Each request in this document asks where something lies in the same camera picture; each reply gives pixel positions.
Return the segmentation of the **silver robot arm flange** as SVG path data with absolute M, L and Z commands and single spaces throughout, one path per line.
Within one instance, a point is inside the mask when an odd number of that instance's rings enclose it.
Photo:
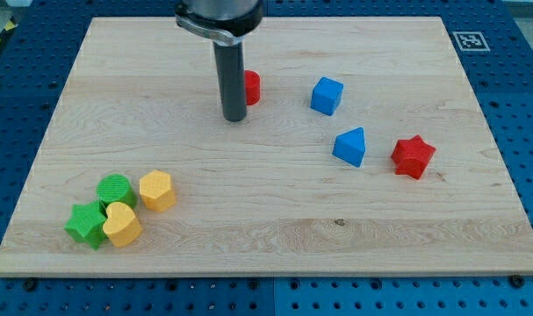
M 187 32 L 223 47 L 240 44 L 263 18 L 262 0 L 180 0 L 176 23 Z

